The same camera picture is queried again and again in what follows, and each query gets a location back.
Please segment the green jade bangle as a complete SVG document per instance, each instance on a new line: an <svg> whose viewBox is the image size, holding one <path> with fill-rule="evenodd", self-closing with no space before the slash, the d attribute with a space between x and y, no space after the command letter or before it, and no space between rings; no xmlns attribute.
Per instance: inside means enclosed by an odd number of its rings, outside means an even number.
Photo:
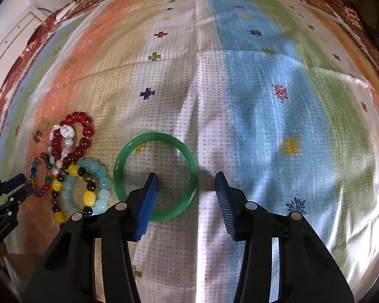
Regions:
<svg viewBox="0 0 379 303"><path fill-rule="evenodd" d="M123 149L120 151L113 168L113 183L114 190L117 195L117 198L120 201L125 201L128 198L128 194L125 191L125 177L124 177L124 168L128 161L128 158L132 152L147 142L163 142L165 144L174 146L175 149L179 150L184 156L188 168L189 168L189 187L182 196L181 201L164 213L153 213L150 216L151 222L164 222L174 219L181 215L187 208L191 205L192 201L195 198L195 195L198 191L198 165L196 160L191 153L190 149L182 143L179 139L175 138L172 135L167 133L160 132L147 132L143 133L131 141L129 141Z"/></svg>

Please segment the silver metal tin box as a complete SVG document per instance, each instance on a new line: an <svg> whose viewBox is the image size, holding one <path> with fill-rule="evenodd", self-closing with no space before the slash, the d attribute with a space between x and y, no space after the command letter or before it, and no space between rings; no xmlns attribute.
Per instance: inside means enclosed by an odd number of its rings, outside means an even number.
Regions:
<svg viewBox="0 0 379 303"><path fill-rule="evenodd" d="M42 255L3 254L5 266L0 266L0 279L15 296L21 298Z"/></svg>

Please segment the striped colourful mat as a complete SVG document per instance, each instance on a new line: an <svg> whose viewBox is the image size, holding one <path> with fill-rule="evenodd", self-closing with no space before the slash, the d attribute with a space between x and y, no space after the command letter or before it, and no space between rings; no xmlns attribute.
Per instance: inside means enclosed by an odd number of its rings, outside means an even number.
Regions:
<svg viewBox="0 0 379 303"><path fill-rule="evenodd" d="M223 172L267 211L300 213L356 302L379 278L379 51L343 0L72 0L29 37L0 90L0 179L33 193L0 255L42 256L62 222L151 172L130 245L144 302L231 302L244 245Z"/></svg>

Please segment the white wooden headboard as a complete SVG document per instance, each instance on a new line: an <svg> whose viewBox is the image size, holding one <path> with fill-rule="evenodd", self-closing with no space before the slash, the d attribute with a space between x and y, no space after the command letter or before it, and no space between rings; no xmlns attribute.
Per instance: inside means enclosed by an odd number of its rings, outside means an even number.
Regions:
<svg viewBox="0 0 379 303"><path fill-rule="evenodd" d="M45 14L29 6L6 28L4 37L0 39L0 90L12 65L45 19Z"/></svg>

